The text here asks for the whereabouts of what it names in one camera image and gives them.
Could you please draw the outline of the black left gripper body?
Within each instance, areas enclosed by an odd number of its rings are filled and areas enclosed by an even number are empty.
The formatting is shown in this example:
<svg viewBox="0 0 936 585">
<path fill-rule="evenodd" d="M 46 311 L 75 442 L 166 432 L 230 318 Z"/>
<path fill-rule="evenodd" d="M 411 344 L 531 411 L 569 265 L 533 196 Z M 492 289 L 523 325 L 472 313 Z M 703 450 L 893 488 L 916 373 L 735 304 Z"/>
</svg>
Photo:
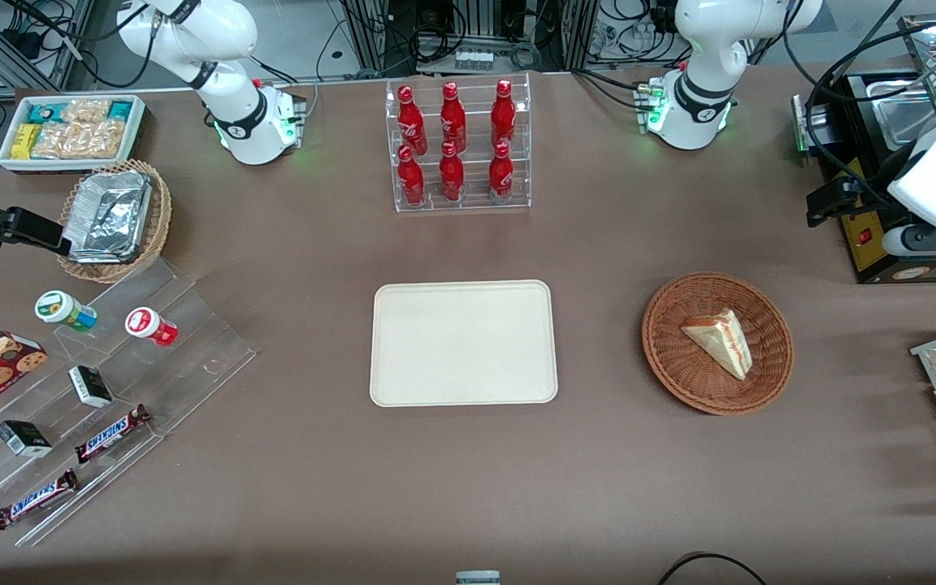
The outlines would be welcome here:
<svg viewBox="0 0 936 585">
<path fill-rule="evenodd" d="M 863 176 L 861 167 L 857 170 L 853 167 L 844 167 L 842 175 L 847 175 L 861 180 L 865 186 L 865 193 L 858 200 L 847 200 L 847 213 L 842 216 L 857 216 L 862 214 L 872 214 L 873 212 L 894 212 L 895 199 L 892 196 L 882 193 L 881 190 L 874 188 L 873 182 L 877 180 L 877 175 L 872 179 L 866 179 Z"/>
</svg>

